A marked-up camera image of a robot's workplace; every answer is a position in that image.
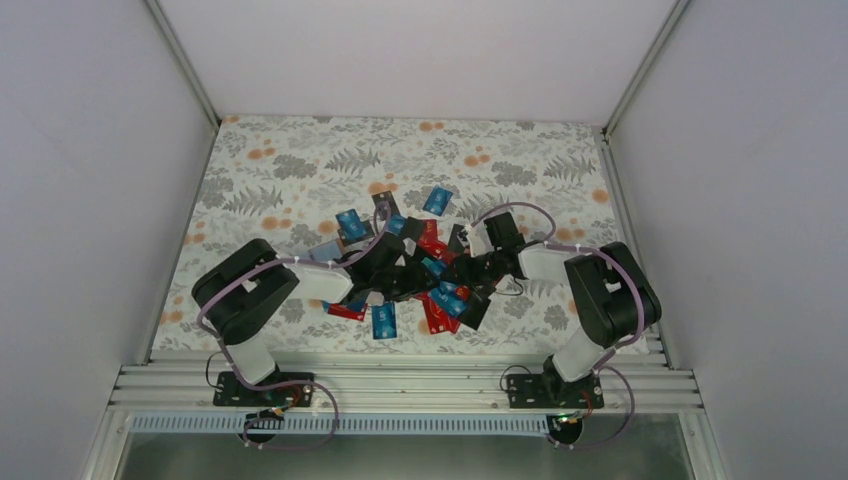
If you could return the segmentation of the tan leather card holder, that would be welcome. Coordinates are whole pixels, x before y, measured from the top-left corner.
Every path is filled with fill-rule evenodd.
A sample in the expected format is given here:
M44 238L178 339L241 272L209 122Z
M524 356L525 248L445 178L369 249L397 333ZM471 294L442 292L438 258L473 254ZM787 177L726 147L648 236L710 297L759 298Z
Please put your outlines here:
M308 254L313 261L329 262L341 258L344 248L340 241L335 239L310 248Z

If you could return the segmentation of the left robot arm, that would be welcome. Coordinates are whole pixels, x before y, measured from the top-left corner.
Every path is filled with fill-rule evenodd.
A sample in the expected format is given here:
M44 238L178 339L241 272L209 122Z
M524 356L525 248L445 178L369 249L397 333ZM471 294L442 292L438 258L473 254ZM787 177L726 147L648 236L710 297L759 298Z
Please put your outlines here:
M325 261L282 257L264 239L243 245L193 285L198 325L212 334L255 405L278 391L278 368L260 333L288 300L383 306L440 284L431 257L411 240L380 234L364 248Z

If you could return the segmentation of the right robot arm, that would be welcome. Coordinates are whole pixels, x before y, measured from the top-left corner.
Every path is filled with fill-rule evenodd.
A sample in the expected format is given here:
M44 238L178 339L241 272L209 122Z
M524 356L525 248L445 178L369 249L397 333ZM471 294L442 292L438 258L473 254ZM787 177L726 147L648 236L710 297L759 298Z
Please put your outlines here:
M468 252L452 260L441 276L472 291L461 323L470 326L483 316L485 301L506 276L565 284L571 290L580 326L543 364L541 391L552 406L570 404L580 393L579 381L599 372L661 319L661 302L626 244L593 248L528 241L510 213L495 210L481 223L488 239L479 241L470 225Z

